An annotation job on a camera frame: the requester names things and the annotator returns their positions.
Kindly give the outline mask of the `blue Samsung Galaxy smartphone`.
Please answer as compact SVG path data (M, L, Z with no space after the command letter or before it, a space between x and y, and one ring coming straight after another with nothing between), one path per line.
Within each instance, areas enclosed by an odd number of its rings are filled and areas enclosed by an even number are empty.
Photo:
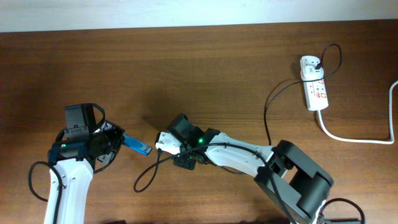
M127 134L123 134L123 136L124 136L124 141L123 141L124 146L145 156L148 156L152 151L152 147L150 145L140 142L139 140L134 139L131 136L128 136Z

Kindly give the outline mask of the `white power strip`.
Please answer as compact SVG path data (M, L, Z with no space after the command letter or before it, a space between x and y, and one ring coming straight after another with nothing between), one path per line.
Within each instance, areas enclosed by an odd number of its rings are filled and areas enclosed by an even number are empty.
M300 63L304 60L317 61L320 63L320 59L318 57L311 55L303 56L300 59ZM303 88L305 92L307 109L309 111L323 110L328 107L328 98L323 78L312 81L303 81Z

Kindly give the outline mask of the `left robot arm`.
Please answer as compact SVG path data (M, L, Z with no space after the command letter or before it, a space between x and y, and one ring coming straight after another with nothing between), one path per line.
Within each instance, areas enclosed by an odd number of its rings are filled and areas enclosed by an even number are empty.
M119 152L124 130L106 120L95 103L65 107L67 127L48 152L50 194L45 223L83 223L93 176L105 170Z

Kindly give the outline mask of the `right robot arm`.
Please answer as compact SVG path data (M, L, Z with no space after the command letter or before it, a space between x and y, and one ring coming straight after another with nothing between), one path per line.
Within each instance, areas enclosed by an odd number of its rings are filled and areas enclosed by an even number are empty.
M184 114L159 134L156 146L173 155L187 153L193 162L252 176L292 223L315 223L334 184L324 169L289 141L276 146L250 144L217 129L202 131Z

